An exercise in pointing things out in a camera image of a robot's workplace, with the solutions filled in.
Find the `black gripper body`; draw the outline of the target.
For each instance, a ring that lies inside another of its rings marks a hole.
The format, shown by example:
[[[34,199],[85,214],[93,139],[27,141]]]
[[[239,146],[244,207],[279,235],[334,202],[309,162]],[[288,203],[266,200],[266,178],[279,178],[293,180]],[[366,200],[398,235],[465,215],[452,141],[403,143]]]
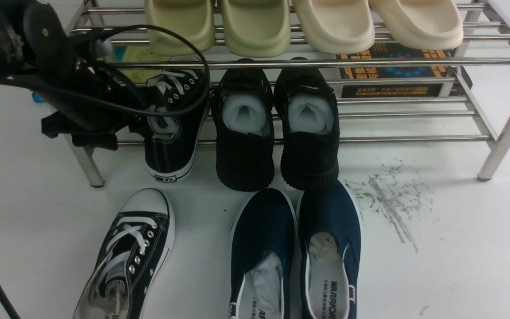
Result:
[[[41,71],[40,83],[64,91],[41,91],[41,97],[56,111],[41,120],[42,134],[51,139],[70,135],[75,147],[116,151],[116,133],[139,119],[134,111],[146,107],[138,87],[104,62],[63,75]]]

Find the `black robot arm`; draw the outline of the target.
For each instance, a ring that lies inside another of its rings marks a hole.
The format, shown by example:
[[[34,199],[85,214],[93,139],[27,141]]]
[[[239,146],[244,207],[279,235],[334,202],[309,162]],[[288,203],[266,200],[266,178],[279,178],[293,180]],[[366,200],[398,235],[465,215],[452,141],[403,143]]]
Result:
[[[51,139],[70,135],[76,147],[115,151],[116,133],[139,121],[142,96],[105,62],[109,51],[96,30],[67,35],[50,4],[0,0],[0,85],[28,89],[54,108],[41,120]]]

